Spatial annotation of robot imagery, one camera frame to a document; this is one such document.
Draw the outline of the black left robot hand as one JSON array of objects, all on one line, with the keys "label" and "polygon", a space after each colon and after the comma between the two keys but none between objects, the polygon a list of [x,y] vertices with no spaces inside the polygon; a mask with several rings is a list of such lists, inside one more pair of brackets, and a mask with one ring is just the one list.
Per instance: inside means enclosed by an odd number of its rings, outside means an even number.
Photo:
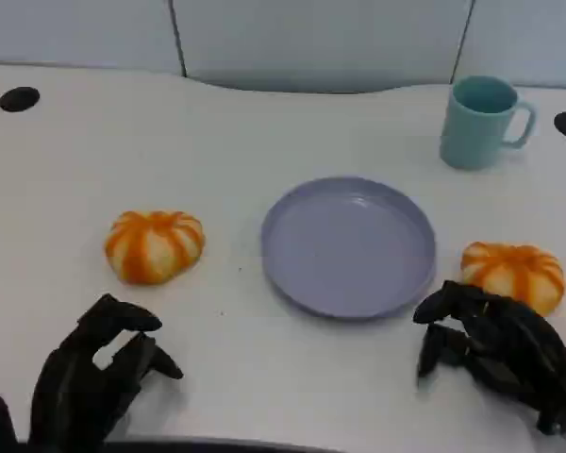
[{"label": "black left robot hand", "polygon": [[94,452],[149,373],[183,378],[148,335],[161,327],[151,311],[102,295],[47,357],[34,389],[28,442],[58,452]]}]

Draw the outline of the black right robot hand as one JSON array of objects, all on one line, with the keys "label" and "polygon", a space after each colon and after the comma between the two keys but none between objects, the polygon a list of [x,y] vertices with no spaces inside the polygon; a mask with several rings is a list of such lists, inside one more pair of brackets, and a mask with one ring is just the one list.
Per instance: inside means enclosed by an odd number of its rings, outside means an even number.
[{"label": "black right robot hand", "polygon": [[446,280],[413,321],[426,327],[419,380],[440,363],[462,367],[479,385],[534,410],[539,432],[566,433],[566,346],[544,317],[510,297]]}]

